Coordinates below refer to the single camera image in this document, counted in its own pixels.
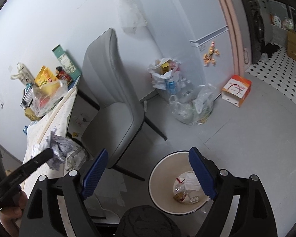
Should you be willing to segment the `person's left hand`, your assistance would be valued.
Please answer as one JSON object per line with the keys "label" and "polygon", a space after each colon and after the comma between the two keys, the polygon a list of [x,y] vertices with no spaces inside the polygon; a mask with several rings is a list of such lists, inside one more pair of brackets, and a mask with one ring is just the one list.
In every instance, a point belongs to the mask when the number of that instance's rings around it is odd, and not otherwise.
{"label": "person's left hand", "polygon": [[22,217],[27,201],[26,193],[21,190],[17,205],[3,208],[0,211],[1,223],[10,236],[19,236],[19,228],[15,224],[15,220]]}

